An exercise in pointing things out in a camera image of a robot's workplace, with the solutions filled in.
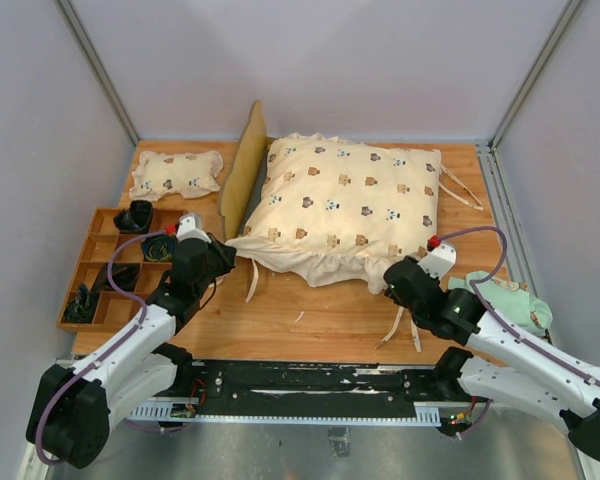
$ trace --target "light green fabric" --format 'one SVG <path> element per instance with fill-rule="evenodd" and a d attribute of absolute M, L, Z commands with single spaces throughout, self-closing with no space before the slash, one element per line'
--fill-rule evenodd
<path fill-rule="evenodd" d="M 477 271 L 468 274 L 464 280 L 451 277 L 449 279 L 449 290 L 464 288 L 473 292 L 469 280 L 480 280 L 487 275 L 487 272 Z M 551 325 L 553 315 L 551 315 L 549 305 L 531 295 L 524 283 L 508 282 L 493 277 L 491 281 L 478 285 L 478 289 L 494 308 L 528 332 L 543 333 L 544 329 L 549 328 Z"/>

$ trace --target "pillow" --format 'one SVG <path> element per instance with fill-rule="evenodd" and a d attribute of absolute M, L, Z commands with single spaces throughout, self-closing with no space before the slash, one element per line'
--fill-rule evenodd
<path fill-rule="evenodd" d="M 261 202 L 244 235 L 227 242 L 238 255 L 310 286 L 362 279 L 372 293 L 406 255 L 436 233 L 438 150 L 355 144 L 321 135 L 276 140 Z"/>
<path fill-rule="evenodd" d="M 129 196 L 152 202 L 170 193 L 202 197 L 220 190 L 215 177 L 222 166 L 222 155 L 216 151 L 173 155 L 142 152 L 138 168 L 131 174 L 134 185 Z"/>

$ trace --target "white wall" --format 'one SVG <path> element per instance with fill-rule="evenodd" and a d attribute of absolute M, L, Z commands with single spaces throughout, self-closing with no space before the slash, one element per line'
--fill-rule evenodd
<path fill-rule="evenodd" d="M 141 137 L 490 138 L 565 0 L 74 0 Z"/>
<path fill-rule="evenodd" d="M 600 364 L 600 0 L 584 8 L 500 153 L 560 343 Z"/>
<path fill-rule="evenodd" d="M 0 479 L 14 478 L 93 209 L 131 145 L 50 0 L 0 1 Z"/>

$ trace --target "pillowcase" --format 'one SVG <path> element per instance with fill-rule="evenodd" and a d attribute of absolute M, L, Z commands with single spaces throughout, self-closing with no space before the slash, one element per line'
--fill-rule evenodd
<path fill-rule="evenodd" d="M 244 235 L 227 244 L 313 287 L 362 279 L 379 293 L 387 268 L 422 254 L 436 233 L 440 172 L 438 150 L 385 149 L 319 134 L 278 139 L 261 202 Z"/>
<path fill-rule="evenodd" d="M 131 174 L 134 185 L 129 196 L 152 202 L 170 193 L 202 197 L 220 190 L 215 177 L 222 166 L 222 155 L 216 151 L 173 155 L 142 152 L 138 168 Z"/>

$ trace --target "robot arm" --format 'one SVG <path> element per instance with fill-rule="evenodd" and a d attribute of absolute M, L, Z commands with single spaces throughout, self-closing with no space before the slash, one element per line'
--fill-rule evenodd
<path fill-rule="evenodd" d="M 450 398 L 460 393 L 487 397 L 545 419 L 600 461 L 600 367 L 527 333 L 471 292 L 443 292 L 439 279 L 454 261 L 455 249 L 448 243 L 420 262 L 406 258 L 385 273 L 385 295 L 408 308 L 418 327 L 509 367 L 452 347 L 434 370 L 437 387 Z"/>
<path fill-rule="evenodd" d="M 41 434 L 44 450 L 82 468 L 129 412 L 170 388 L 179 369 L 191 364 L 190 354 L 164 342 L 200 310 L 209 285 L 233 269 L 236 251 L 202 231 L 194 214 L 180 219 L 177 237 L 172 268 L 149 296 L 146 311 L 70 369 L 54 365 L 43 374 L 27 426 L 29 442 Z"/>

